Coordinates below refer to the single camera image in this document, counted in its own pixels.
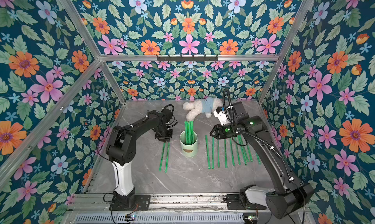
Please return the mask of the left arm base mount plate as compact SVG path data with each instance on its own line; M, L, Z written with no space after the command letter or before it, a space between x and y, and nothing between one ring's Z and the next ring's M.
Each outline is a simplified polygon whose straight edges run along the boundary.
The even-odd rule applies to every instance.
M150 195L134 195L130 200L121 201L120 198L115 197L112 201L110 211L145 211L150 205Z

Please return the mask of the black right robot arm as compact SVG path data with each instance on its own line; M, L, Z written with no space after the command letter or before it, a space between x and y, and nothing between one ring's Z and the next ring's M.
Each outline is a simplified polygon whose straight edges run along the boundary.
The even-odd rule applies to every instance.
M272 142L273 133L260 116L250 116L241 102L216 107L213 114L220 123L210 132L212 137L223 140L242 136L261 159L274 187L265 194L265 206L275 218L282 219L308 204L314 188L304 183L287 165Z

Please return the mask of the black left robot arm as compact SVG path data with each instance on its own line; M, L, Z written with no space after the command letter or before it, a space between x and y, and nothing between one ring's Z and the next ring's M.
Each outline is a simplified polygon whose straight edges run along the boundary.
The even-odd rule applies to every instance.
M112 163L116 186L113 191L111 208L132 209L136 206L135 187L132 181L131 164L137 151L137 140L148 131L155 132L155 139L170 142L172 127L177 124L174 106L169 104L162 110L152 110L132 124L115 126L109 135L105 153Z

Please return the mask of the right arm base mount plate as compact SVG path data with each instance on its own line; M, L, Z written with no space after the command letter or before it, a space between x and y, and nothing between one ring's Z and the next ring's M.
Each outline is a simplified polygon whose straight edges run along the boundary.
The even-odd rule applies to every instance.
M260 204L250 203L245 195L227 194L223 201L227 204L228 210L266 210L267 208Z

